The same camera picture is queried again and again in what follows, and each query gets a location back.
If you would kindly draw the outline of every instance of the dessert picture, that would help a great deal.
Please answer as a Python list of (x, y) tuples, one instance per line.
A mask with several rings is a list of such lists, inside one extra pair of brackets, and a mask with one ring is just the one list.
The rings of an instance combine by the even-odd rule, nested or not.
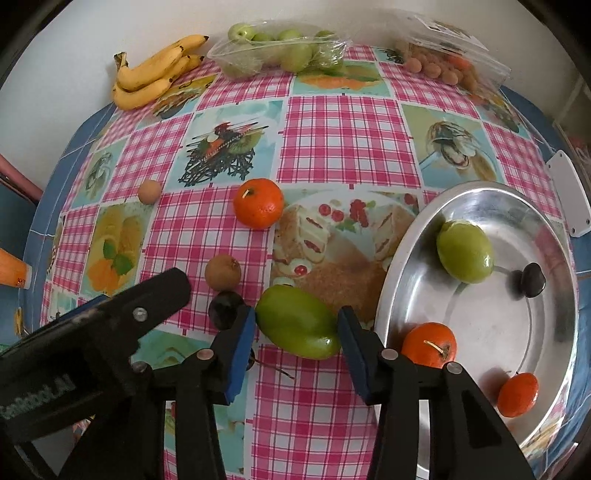
[(418, 214), (412, 193), (284, 189), (270, 284), (296, 286), (371, 327), (386, 272)]
[(402, 111), (427, 187), (448, 189), (471, 180), (504, 183), (480, 122), (407, 103)]

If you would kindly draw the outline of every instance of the banana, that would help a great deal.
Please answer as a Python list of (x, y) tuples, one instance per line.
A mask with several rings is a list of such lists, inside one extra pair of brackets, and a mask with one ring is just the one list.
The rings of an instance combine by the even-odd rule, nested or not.
[(185, 58), (187, 58), (188, 61), (187, 61), (186, 67), (183, 70), (183, 73), (190, 72), (191, 70), (199, 67), (205, 57), (200, 57), (198, 55), (185, 55), (184, 57), (181, 58), (181, 60), (185, 59)]
[(126, 92), (115, 82), (112, 91), (113, 101), (122, 110), (133, 110), (150, 103), (152, 100), (156, 100), (156, 98), (166, 93), (174, 80), (175, 78), (161, 78), (136, 92)]
[(189, 61), (189, 56), (180, 57), (177, 63), (175, 63), (172, 67), (166, 70), (166, 73), (163, 75), (163, 78), (166, 77), (176, 80), (183, 73), (185, 73), (185, 68), (187, 68)]
[(162, 78), (183, 55), (182, 46), (160, 50), (137, 67), (130, 69), (127, 54), (122, 52), (115, 56), (115, 62), (120, 65), (117, 72), (117, 83), (123, 90), (135, 92), (146, 85)]
[(188, 35), (187, 37), (183, 37), (180, 40), (170, 44), (166, 48), (174, 48), (174, 47), (182, 47), (185, 51), (192, 51), (196, 48), (199, 48), (209, 39), (206, 35)]

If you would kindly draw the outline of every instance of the plastic bag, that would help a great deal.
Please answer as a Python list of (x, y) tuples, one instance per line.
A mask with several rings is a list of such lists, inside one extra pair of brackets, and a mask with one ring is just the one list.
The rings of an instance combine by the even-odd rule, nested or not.
[(493, 58), (473, 35), (428, 17), (394, 10), (395, 53), (411, 73), (422, 72), (470, 93), (497, 91), (511, 69)]
[(207, 56), (228, 78), (238, 80), (263, 69), (292, 73), (338, 69), (349, 44), (349, 40), (315, 25), (262, 21), (233, 25)]

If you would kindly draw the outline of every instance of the plastic wrap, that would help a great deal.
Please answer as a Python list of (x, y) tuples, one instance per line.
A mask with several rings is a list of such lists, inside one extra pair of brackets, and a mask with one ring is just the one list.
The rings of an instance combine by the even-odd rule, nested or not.
[(330, 72), (342, 66), (349, 43), (315, 25), (261, 21), (233, 25), (207, 56), (233, 80), (255, 76), (263, 69)]
[(411, 73), (476, 93), (481, 86), (498, 90), (511, 72), (476, 37), (453, 25), (396, 10), (392, 30), (393, 46)]

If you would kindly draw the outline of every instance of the green apple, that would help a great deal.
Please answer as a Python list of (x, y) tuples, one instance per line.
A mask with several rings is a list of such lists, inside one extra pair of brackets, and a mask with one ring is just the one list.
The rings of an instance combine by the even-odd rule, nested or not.
[(343, 62), (343, 48), (333, 43), (321, 43), (317, 46), (313, 64), (320, 69), (330, 69)]
[(277, 40), (292, 40), (294, 38), (301, 38), (303, 37), (302, 33), (299, 30), (296, 30), (295, 28), (290, 28), (288, 30), (284, 30), (283, 32), (280, 32), (279, 35), (277, 35)]
[(312, 47), (306, 43), (286, 46), (281, 59), (281, 69), (291, 73), (301, 72), (308, 66), (313, 54)]
[(336, 315), (304, 290), (273, 285), (263, 292), (255, 313), (261, 332), (286, 352), (321, 360), (340, 351)]
[(336, 33), (331, 32), (330, 30), (320, 30), (316, 35), (317, 38), (324, 38), (324, 37), (335, 37)]
[(275, 41), (275, 38), (268, 33), (259, 32), (251, 38), (252, 41)]
[(223, 74), (230, 80), (255, 76), (262, 69), (262, 60), (248, 50), (226, 55), (223, 60), (217, 63)]
[(480, 227), (463, 220), (443, 224), (437, 253), (447, 273), (464, 283), (480, 283), (495, 266), (491, 241)]
[(228, 39), (231, 41), (251, 40), (255, 36), (255, 29), (246, 23), (237, 23), (228, 30)]

